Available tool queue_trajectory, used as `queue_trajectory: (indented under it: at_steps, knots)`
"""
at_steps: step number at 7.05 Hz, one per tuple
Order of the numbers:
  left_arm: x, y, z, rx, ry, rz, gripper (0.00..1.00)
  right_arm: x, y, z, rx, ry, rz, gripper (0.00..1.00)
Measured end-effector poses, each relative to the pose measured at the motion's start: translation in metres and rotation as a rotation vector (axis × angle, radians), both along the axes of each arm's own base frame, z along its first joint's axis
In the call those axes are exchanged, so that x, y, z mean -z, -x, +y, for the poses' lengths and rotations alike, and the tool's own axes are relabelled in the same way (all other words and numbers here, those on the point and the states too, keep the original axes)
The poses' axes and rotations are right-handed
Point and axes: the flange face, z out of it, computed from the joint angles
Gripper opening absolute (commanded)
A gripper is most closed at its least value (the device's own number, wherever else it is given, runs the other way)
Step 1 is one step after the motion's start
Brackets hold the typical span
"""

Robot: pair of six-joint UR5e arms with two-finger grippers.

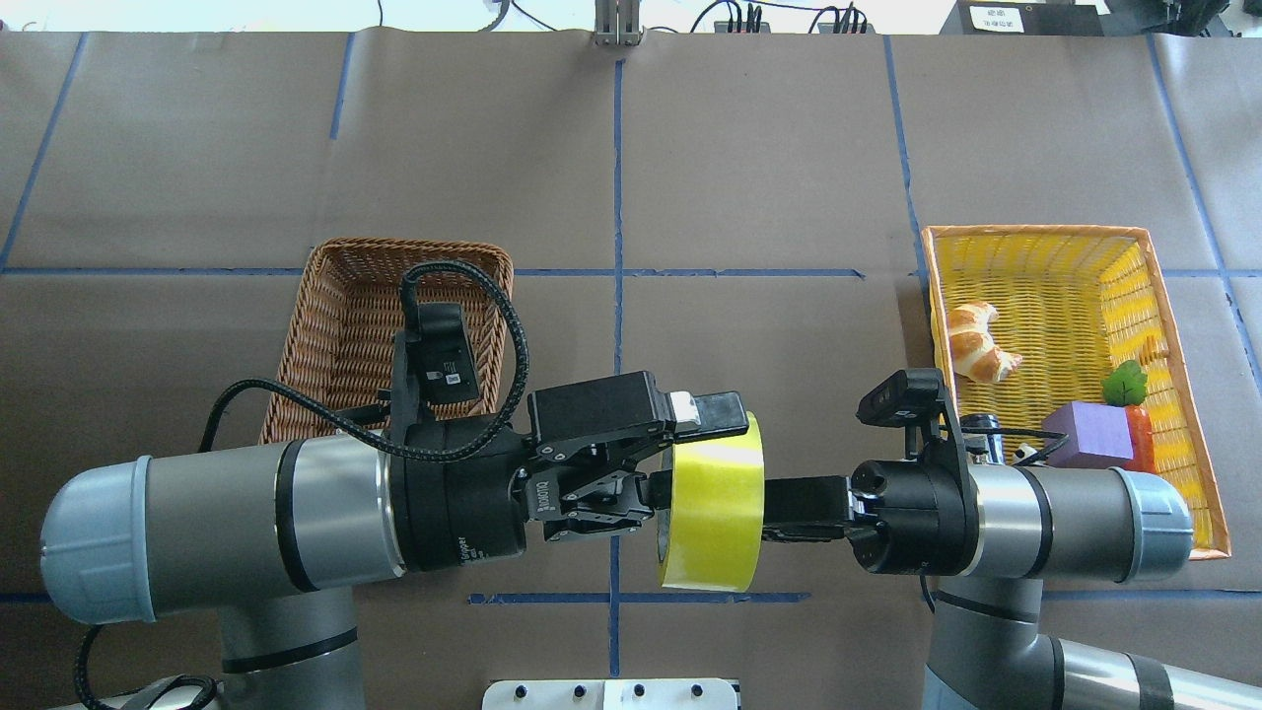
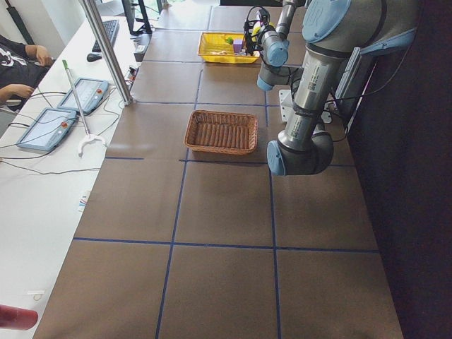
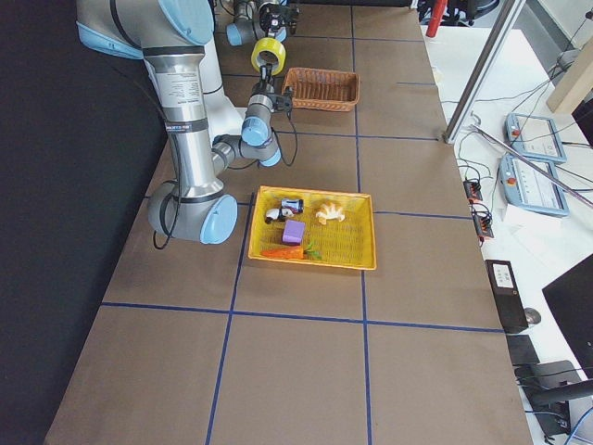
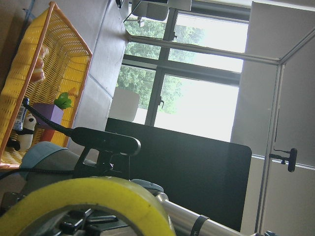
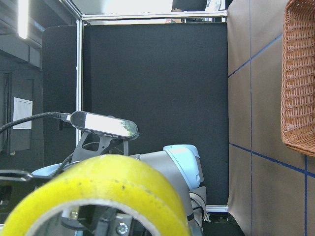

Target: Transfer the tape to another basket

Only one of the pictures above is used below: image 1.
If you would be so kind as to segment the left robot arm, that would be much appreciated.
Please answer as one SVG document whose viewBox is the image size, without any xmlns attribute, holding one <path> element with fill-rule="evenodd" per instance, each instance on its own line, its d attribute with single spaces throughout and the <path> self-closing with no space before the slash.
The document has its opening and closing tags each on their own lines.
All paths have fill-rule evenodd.
<svg viewBox="0 0 1262 710">
<path fill-rule="evenodd" d="M 534 392 L 531 428 L 500 428 L 456 462 L 408 459 L 468 444 L 492 415 L 439 421 L 435 373 L 395 376 L 381 444 L 348 435 L 151 458 L 68 480 L 40 528 L 40 576 L 73 620 L 103 626 L 217 609 L 220 682 L 163 678 L 126 697 L 151 709 L 193 692 L 223 709 L 362 709 L 352 588 L 517 557 L 546 538 L 631 533 L 668 504 L 668 473 L 637 464 L 693 441 L 734 444 L 753 415 L 734 391 L 663 392 L 635 372 Z"/>
</svg>

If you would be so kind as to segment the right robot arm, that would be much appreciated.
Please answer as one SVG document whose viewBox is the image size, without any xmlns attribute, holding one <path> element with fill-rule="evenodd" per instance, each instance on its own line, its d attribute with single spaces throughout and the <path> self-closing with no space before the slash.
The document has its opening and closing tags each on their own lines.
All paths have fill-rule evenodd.
<svg viewBox="0 0 1262 710">
<path fill-rule="evenodd" d="M 1257 709 L 1259 689 L 1045 634 L 1044 584 L 1181 570 L 1193 517 L 1152 473 L 864 462 L 772 479 L 771 542 L 846 538 L 871 574 L 936 578 L 924 709 Z"/>
</svg>

